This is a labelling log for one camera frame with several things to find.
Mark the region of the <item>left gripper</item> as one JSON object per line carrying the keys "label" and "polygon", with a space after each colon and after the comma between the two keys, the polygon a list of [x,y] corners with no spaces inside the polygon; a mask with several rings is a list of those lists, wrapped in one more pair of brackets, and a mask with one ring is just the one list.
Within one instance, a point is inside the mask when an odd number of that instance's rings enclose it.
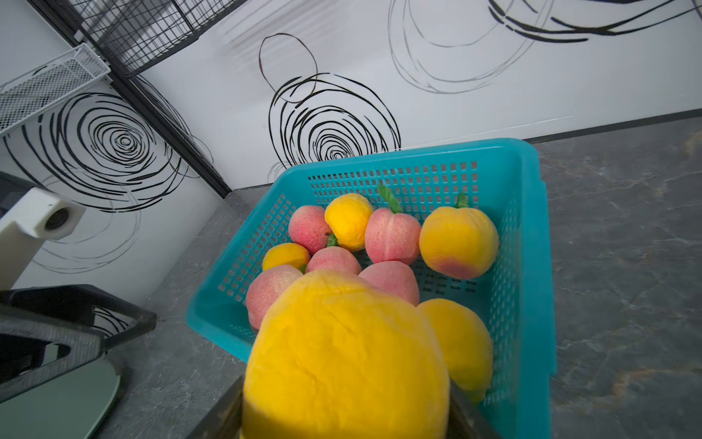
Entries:
{"label": "left gripper", "polygon": [[98,360],[104,341],[112,349],[157,324],[155,313],[92,285],[7,290],[1,303],[40,315],[1,316],[2,402]]}

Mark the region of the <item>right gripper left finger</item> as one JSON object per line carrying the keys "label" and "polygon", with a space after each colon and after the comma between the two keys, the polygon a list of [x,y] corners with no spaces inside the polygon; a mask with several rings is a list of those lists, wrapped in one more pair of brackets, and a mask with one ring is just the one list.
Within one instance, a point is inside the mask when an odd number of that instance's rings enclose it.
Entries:
{"label": "right gripper left finger", "polygon": [[215,406],[196,425],[187,439],[235,439],[241,437],[244,376],[241,375]]}

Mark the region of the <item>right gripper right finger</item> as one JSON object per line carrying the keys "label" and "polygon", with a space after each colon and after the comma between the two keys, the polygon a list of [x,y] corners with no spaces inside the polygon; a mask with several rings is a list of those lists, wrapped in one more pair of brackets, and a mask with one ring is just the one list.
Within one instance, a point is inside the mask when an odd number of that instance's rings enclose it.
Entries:
{"label": "right gripper right finger", "polygon": [[447,439],[502,439],[502,435],[482,416],[468,400],[462,389],[452,380]]}

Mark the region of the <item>yellow peach top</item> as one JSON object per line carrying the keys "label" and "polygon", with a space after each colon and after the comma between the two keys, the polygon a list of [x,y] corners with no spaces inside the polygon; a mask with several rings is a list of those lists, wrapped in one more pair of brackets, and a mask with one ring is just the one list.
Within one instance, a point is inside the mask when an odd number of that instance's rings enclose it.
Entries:
{"label": "yellow peach top", "polygon": [[268,310],[243,398],[246,438],[443,438],[450,379],[416,307],[320,271]]}

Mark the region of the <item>pink peach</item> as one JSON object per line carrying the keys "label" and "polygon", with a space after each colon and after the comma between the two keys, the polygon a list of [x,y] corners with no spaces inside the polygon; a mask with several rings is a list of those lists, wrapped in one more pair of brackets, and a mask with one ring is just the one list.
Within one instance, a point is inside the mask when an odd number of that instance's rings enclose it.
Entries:
{"label": "pink peach", "polygon": [[314,255],[327,248],[329,237],[333,234],[325,221],[325,209],[321,206],[305,205],[292,215],[288,233],[291,240]]}
{"label": "pink peach", "polygon": [[387,208],[375,210],[367,224],[365,248],[372,263],[414,263],[420,256],[419,221],[403,212],[392,190],[378,184],[378,194],[388,203]]}
{"label": "pink peach", "polygon": [[339,246],[332,246],[316,252],[307,265],[305,272],[309,274],[317,270],[332,270],[358,275],[361,273],[362,268],[352,252]]}
{"label": "pink peach", "polygon": [[280,265],[263,271],[250,284],[245,307],[250,325],[259,330],[269,308],[303,273],[292,265]]}
{"label": "pink peach", "polygon": [[396,296],[416,307],[420,303],[420,289],[415,274],[409,265],[388,261],[374,263],[363,269],[359,278],[392,296]]}

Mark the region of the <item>pink peach bottom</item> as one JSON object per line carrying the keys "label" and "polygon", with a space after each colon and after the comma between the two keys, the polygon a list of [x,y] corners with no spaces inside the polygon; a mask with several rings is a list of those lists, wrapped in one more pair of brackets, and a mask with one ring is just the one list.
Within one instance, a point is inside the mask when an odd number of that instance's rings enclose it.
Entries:
{"label": "pink peach bottom", "polygon": [[409,265],[388,261],[374,263],[363,269],[359,278],[392,296],[396,296],[416,307],[420,303],[420,289],[415,274]]}

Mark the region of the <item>yellow red peach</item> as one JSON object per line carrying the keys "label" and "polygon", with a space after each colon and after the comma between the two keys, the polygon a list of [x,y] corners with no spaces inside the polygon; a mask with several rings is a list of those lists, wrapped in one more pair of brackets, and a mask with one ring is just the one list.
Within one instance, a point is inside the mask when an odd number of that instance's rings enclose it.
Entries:
{"label": "yellow red peach", "polygon": [[460,280],[485,274],[497,259],[493,221],[460,193],[456,204],[434,210],[420,230],[420,255],[431,270]]}

